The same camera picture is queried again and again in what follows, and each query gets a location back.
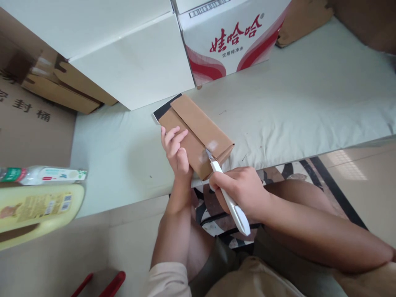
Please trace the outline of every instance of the white utility knife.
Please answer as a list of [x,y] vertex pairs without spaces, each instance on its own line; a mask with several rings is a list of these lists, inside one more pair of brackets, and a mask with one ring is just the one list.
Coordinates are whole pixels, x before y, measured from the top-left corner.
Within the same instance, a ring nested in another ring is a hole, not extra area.
[[[210,160],[210,166],[212,166],[213,172],[223,172],[222,168],[220,167],[219,162],[216,161],[216,159],[213,157],[211,152],[206,149],[207,156],[209,157]],[[237,205],[234,201],[233,198],[230,197],[230,195],[227,194],[227,192],[224,189],[221,189],[224,199],[227,203],[228,208],[230,209],[230,213],[232,218],[235,221],[235,224],[243,235],[248,236],[250,235],[250,226],[249,222],[246,218],[245,213],[241,210],[239,205]]]

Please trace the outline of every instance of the tiled floor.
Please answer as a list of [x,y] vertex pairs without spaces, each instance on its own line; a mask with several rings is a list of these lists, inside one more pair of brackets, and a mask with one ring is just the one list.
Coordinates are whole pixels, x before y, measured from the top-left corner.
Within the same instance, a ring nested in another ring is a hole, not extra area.
[[320,159],[367,228],[396,248],[396,141]]
[[[396,142],[320,158],[366,226],[396,247]],[[87,273],[105,267],[126,272],[117,297],[140,296],[167,201],[163,196],[77,219],[0,252],[0,296],[70,296]]]

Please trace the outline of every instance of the yellow plastic jug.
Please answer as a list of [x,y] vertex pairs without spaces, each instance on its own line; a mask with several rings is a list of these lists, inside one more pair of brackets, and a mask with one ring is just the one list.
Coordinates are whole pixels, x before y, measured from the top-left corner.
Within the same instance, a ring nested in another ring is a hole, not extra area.
[[70,223],[79,211],[79,184],[0,188],[0,250],[16,246]]

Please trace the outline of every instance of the shorts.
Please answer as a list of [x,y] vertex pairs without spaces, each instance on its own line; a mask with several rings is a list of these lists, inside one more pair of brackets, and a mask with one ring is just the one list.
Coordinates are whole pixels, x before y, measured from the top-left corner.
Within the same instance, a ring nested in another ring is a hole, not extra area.
[[[203,297],[227,273],[238,270],[249,254],[236,253],[218,237],[210,256],[198,275],[189,283],[193,297]],[[347,297],[332,276],[332,269],[303,259],[272,239],[259,227],[253,256],[261,258],[269,267],[289,280],[302,294],[311,296]]]

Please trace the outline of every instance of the plastic bottle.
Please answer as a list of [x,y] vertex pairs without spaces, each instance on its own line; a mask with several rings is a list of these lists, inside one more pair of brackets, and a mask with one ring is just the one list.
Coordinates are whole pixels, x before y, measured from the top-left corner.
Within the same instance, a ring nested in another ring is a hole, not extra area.
[[17,182],[24,186],[42,184],[79,184],[85,181],[86,170],[48,166],[27,168],[0,167],[0,182]]
[[70,223],[83,199],[79,184],[0,188],[0,251]]

